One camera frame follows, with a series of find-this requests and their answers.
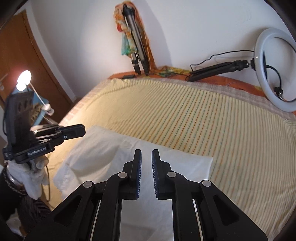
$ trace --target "yellow striped fabric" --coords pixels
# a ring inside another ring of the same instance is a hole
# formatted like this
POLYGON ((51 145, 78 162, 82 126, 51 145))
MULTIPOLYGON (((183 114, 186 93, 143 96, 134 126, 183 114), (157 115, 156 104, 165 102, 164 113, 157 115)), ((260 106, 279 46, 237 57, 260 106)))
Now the yellow striped fabric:
MULTIPOLYGON (((213 156, 210 180, 270 240, 295 208, 296 122, 266 109, 185 85, 112 80, 68 125, 76 123, 213 156)), ((49 155, 52 173, 75 142, 69 140, 49 155)))

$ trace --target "black cable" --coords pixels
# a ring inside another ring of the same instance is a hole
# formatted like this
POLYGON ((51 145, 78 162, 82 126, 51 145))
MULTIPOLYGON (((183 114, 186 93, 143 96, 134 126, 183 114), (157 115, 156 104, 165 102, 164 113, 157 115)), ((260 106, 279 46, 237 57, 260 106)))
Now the black cable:
POLYGON ((224 52, 224 53, 213 54, 210 58, 204 60, 203 62, 200 62, 199 64, 191 64, 191 65, 190 65, 190 68, 191 68, 191 70, 193 71, 192 66, 198 66, 198 65, 201 65, 201 64, 203 64, 204 62, 210 60, 210 59, 211 59, 212 57, 214 57, 214 56, 219 56, 219 55, 227 54, 227 53, 237 53, 237 52, 254 52, 254 51, 253 51, 253 50, 245 50, 245 49, 244 49, 244 50, 228 51, 228 52, 224 52))
POLYGON ((274 68, 274 67, 272 67, 272 66, 270 66, 268 64, 266 65, 266 68, 272 69, 277 73, 277 75, 279 76, 279 87, 281 88, 281 76, 280 76, 279 72, 276 70, 276 68, 274 68))
POLYGON ((49 171, 48 171, 48 167, 47 165, 45 166, 46 170, 47 170, 47 178, 48 178, 48 200, 46 199, 46 201, 50 201, 50 181, 49 181, 49 171))

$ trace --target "folded white garment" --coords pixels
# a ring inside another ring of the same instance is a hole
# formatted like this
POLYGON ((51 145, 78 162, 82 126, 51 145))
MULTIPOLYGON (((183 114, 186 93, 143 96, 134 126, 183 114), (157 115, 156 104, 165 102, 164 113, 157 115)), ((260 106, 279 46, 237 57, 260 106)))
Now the folded white garment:
POLYGON ((173 240, 171 200, 159 201, 154 193, 152 150, 158 149, 160 159, 170 163, 173 171, 195 182, 208 179, 212 157, 188 154, 94 126, 63 162, 54 184, 66 198, 87 180, 106 181, 133 160, 135 149, 142 151, 140 196, 136 201, 123 200, 120 240, 173 240))

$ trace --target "blue object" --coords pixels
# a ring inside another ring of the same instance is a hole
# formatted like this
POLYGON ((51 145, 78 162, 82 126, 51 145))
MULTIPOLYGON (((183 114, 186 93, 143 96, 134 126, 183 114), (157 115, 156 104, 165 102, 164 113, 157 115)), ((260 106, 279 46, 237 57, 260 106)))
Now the blue object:
MULTIPOLYGON (((20 92, 21 92, 21 93, 23 93, 23 92, 27 92, 27 89, 24 89, 23 91, 18 91, 17 88, 15 88, 15 89, 13 90, 12 94, 16 94, 16 93, 20 93, 20 92)), ((49 103, 49 101, 48 101, 47 99, 44 99, 44 98, 42 98, 41 96, 40 96, 40 98, 42 99, 42 101, 43 101, 45 104, 48 104, 48 103, 49 103)), ((37 103, 43 105, 43 103, 41 102, 41 100, 38 98, 38 96, 37 96, 36 93, 34 92, 33 105, 34 105, 34 104, 37 104, 37 103)), ((46 114, 46 112, 45 112, 44 110, 41 110, 41 112, 40 112, 40 114, 38 115, 38 117, 36 118, 36 120, 35 120, 33 126, 37 126, 37 125, 39 125, 40 122, 42 121, 43 117, 45 116, 45 114, 46 114)))

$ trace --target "bright light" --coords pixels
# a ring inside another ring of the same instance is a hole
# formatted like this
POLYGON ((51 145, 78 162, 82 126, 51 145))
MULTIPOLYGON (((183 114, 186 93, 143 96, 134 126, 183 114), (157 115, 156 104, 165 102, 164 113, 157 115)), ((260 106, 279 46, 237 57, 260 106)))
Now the bright light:
POLYGON ((23 91, 24 89, 26 89, 26 85, 24 83, 17 83, 17 90, 18 91, 23 91))
POLYGON ((31 72, 28 70, 25 70, 23 73, 20 74, 19 78, 17 79, 17 82, 19 84, 29 85, 31 78, 32 78, 31 72))

